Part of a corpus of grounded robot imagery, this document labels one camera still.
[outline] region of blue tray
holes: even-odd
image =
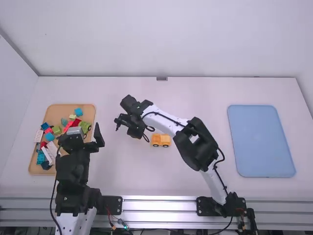
[[[237,170],[245,177],[292,177],[295,168],[277,110],[231,105],[228,119]]]

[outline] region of cork tray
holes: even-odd
[[[81,108],[83,111],[83,115],[78,118],[82,121],[92,123],[92,129],[93,129],[93,124],[94,124],[93,121],[94,121],[96,110],[92,104],[53,104],[53,105],[50,105],[47,108],[43,122],[38,123],[38,129],[40,129],[41,124],[43,124],[44,122],[47,122],[49,125],[59,126],[62,129],[62,133],[63,133],[64,126],[61,124],[61,118],[66,118],[67,120],[69,120],[68,116],[70,114],[75,114],[74,109],[77,109],[77,108]],[[87,137],[84,139],[84,142],[90,142],[91,134],[92,134],[92,131],[89,131],[87,133]],[[46,141],[45,134],[43,135],[41,141]],[[53,142],[57,147],[59,147],[57,139],[54,139]],[[68,154],[62,148],[60,152],[62,156]],[[36,143],[34,143],[34,151],[31,156],[31,160],[30,160],[29,167],[28,167],[29,173],[31,175],[55,175],[56,171],[55,171],[54,165],[49,170],[43,170],[41,165],[36,164],[37,155],[38,153],[36,152]]]

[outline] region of yellow toy car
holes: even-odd
[[[167,134],[152,134],[151,145],[153,147],[169,147],[171,145],[171,137]]]

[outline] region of white backdrop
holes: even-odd
[[[34,71],[0,35],[0,175],[37,81]]]
[[[311,0],[0,1],[40,75],[292,76],[313,111]]]

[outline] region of toy block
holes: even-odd
[[[81,108],[75,109],[74,112],[78,117],[83,115],[83,110]]]
[[[36,143],[36,152],[40,151],[41,147],[40,147],[40,143]]]
[[[53,141],[55,139],[54,135],[51,133],[45,134],[45,138],[47,141]]]
[[[39,164],[43,163],[44,161],[45,161],[45,155],[44,155],[43,151],[39,150],[36,164],[39,165]]]
[[[44,131],[43,131],[43,130],[37,130],[37,131],[36,131],[36,135],[35,135],[34,142],[40,143],[41,138],[43,137],[43,134],[44,134]]]
[[[53,160],[55,159],[52,155],[52,153],[50,152],[49,149],[42,147],[41,148],[42,152],[44,153],[45,157],[47,158],[47,160],[49,161],[49,165],[53,165]]]
[[[75,120],[76,115],[75,115],[75,114],[71,114],[71,115],[68,116],[68,118],[69,118],[69,119],[72,119],[72,120]]]
[[[66,127],[64,127],[64,130],[63,130],[63,133],[65,133],[69,128],[70,126],[73,124],[73,121],[69,121],[66,125]]]
[[[52,167],[52,165],[49,165],[49,161],[44,161],[43,163],[41,163],[41,167],[44,170],[49,170]]]
[[[49,127],[49,128],[47,128],[47,129],[45,129],[45,133],[47,134],[47,133],[53,133],[53,130]]]
[[[50,152],[52,153],[53,157],[56,158],[57,157],[57,151],[58,148],[57,146],[55,146],[53,141],[50,141],[49,143],[47,143],[47,148],[50,150]]]
[[[78,124],[81,122],[80,119],[76,118],[73,122],[73,124],[71,125],[71,127],[75,127],[75,126],[78,126]]]
[[[68,121],[65,118],[61,118],[61,124],[62,126],[66,127],[67,126]]]
[[[41,125],[41,128],[42,128],[43,130],[48,129],[49,127],[50,127],[50,125],[49,125],[48,123],[46,123],[46,122]]]
[[[42,147],[46,147],[47,146],[47,142],[46,141],[42,141],[41,143],[40,143],[40,149],[42,148]]]
[[[52,131],[55,135],[62,133],[62,129],[59,126],[55,126],[52,128]]]

